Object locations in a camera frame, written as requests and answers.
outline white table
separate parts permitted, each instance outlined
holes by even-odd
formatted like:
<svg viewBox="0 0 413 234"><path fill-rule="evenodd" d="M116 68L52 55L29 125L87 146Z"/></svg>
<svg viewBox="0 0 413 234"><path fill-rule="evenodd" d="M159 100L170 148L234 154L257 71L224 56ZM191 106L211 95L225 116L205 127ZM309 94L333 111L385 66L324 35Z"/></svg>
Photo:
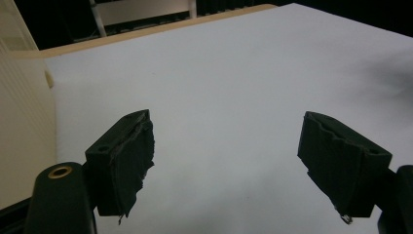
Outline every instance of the white table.
<svg viewBox="0 0 413 234"><path fill-rule="evenodd" d="M413 40L299 5L48 58L60 162L148 108L155 167L105 233L377 233L348 226L296 156L303 115L331 115L413 164Z"/></svg>

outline chair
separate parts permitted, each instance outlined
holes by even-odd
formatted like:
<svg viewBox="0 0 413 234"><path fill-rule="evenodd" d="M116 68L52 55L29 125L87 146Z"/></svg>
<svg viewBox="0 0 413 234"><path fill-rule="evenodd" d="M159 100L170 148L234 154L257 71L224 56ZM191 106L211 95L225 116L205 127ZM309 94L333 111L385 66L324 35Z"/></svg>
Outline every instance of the chair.
<svg viewBox="0 0 413 234"><path fill-rule="evenodd" d="M196 0L123 0L96 4L90 0L100 36L106 36L105 25L143 20L189 11L197 15Z"/></svg>

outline black plastic part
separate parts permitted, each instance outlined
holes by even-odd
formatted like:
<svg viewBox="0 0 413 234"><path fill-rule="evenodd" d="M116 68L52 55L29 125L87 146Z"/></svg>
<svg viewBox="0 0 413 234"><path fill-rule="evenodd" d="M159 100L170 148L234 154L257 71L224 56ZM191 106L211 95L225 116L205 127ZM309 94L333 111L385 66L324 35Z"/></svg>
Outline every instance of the black plastic part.
<svg viewBox="0 0 413 234"><path fill-rule="evenodd" d="M334 118L306 112L298 156L340 215L371 216L390 152Z"/></svg>
<svg viewBox="0 0 413 234"><path fill-rule="evenodd" d="M407 234L402 222L394 221L391 215L383 212L380 215L379 234Z"/></svg>
<svg viewBox="0 0 413 234"><path fill-rule="evenodd" d="M87 151L84 170L100 215L129 215L149 168L155 140L149 110L124 116Z"/></svg>
<svg viewBox="0 0 413 234"><path fill-rule="evenodd" d="M95 233L81 165L58 164L37 176L24 233Z"/></svg>
<svg viewBox="0 0 413 234"><path fill-rule="evenodd" d="M413 234L413 166L403 166L397 170L397 201L404 226L408 234Z"/></svg>
<svg viewBox="0 0 413 234"><path fill-rule="evenodd" d="M0 211L0 234L23 233L30 198Z"/></svg>

